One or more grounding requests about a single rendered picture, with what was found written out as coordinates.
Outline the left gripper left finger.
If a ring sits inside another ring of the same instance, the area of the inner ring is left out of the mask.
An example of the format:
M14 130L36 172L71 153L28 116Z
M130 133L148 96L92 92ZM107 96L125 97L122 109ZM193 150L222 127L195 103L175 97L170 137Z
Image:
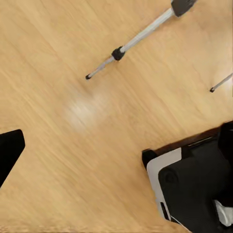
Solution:
M25 148L21 129L0 134L0 187Z

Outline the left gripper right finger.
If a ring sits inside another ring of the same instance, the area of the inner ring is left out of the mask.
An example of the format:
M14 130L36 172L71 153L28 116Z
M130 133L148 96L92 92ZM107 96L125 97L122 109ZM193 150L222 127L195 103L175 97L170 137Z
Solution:
M217 145L233 168L233 130L222 129Z

